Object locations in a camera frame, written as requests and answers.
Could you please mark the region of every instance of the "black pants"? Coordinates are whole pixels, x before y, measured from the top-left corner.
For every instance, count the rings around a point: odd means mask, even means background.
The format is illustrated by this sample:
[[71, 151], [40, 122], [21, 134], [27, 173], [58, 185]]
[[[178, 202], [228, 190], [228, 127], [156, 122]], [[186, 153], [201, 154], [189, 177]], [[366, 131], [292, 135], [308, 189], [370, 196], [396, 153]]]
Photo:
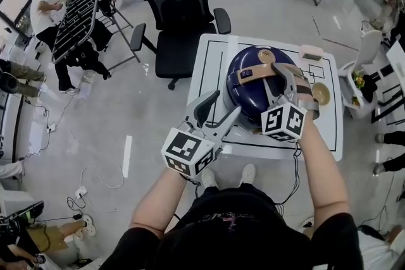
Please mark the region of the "black pants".
[[[201, 205], [201, 204], [204, 204], [205, 202], [207, 202], [207, 200], [211, 199], [214, 195], [217, 195], [220, 192], [223, 192], [223, 191], [226, 191], [226, 190], [229, 190], [229, 189], [220, 190], [218, 187], [208, 187], [207, 189], [205, 189], [204, 193], [193, 202], [193, 204], [191, 205], [190, 211], [194, 207], [196, 207], [198, 205]], [[231, 190], [238, 190], [240, 192], [251, 193], [253, 195], [256, 195], [256, 196], [262, 198], [263, 203], [268, 204], [269, 207], [275, 211], [275, 214], [279, 215], [280, 219], [284, 222], [283, 217], [277, 211], [277, 208], [276, 208], [276, 205], [275, 205], [273, 199], [271, 199], [269, 196], [267, 196], [261, 190], [255, 188], [250, 183], [243, 183], [243, 184], [240, 185], [239, 188], [232, 188]]]
[[395, 26], [391, 30], [391, 38], [390, 38], [391, 45], [393, 45], [396, 42], [397, 36], [399, 34], [401, 35], [401, 37], [402, 37], [402, 34], [405, 35], [405, 13], [403, 11], [401, 11], [399, 13], [397, 26]]
[[[48, 27], [43, 32], [37, 34], [37, 39], [46, 43], [49, 48], [53, 49], [53, 45], [55, 44], [56, 35], [58, 34], [57, 26]], [[80, 51], [82, 51], [87, 58], [89, 58], [89, 62], [91, 64], [87, 64], [84, 68], [85, 70], [93, 70], [100, 75], [108, 74], [108, 70], [106, 67], [98, 61], [98, 53], [93, 50], [93, 47], [90, 42], [84, 42], [80, 46]], [[59, 80], [59, 90], [64, 91], [68, 90], [69, 88], [73, 88], [72, 82], [70, 81], [69, 73], [68, 73], [68, 65], [65, 59], [62, 59], [60, 62], [55, 64], [55, 71], [58, 76]]]
[[[405, 132], [396, 131], [384, 135], [384, 143], [396, 144], [405, 146]], [[386, 171], [399, 171], [405, 168], [405, 154], [396, 157], [395, 159], [384, 162], [384, 169]]]

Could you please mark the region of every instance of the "black t-shirt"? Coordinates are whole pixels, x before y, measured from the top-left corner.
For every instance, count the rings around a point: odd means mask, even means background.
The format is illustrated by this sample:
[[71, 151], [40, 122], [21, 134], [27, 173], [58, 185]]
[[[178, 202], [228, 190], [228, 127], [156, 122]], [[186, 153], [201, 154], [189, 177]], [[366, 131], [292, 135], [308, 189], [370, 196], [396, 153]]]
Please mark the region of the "black t-shirt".
[[363, 269], [350, 214], [332, 216], [309, 240], [289, 228], [265, 199], [227, 189], [197, 200], [161, 240], [144, 228], [129, 229], [100, 270], [305, 270], [324, 264], [335, 270]]

